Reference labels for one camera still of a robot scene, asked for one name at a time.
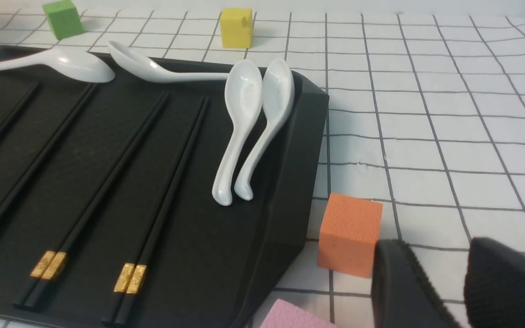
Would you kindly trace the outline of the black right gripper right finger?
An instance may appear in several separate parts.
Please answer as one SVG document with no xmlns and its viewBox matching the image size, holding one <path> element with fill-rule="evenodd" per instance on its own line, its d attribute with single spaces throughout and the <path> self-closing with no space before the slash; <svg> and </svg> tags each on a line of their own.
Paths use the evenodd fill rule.
<svg viewBox="0 0 525 328">
<path fill-rule="evenodd" d="M 489 237 L 473 238 L 464 300 L 473 328 L 525 328 L 525 255 Z"/>
</svg>

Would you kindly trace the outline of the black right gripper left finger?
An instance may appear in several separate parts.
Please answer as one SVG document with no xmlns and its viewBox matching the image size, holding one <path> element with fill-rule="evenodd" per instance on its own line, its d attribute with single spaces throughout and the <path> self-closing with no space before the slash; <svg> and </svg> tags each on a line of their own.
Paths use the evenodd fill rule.
<svg viewBox="0 0 525 328">
<path fill-rule="evenodd" d="M 401 240 L 376 244 L 371 282 L 375 328 L 460 328 L 410 246 Z"/>
</svg>

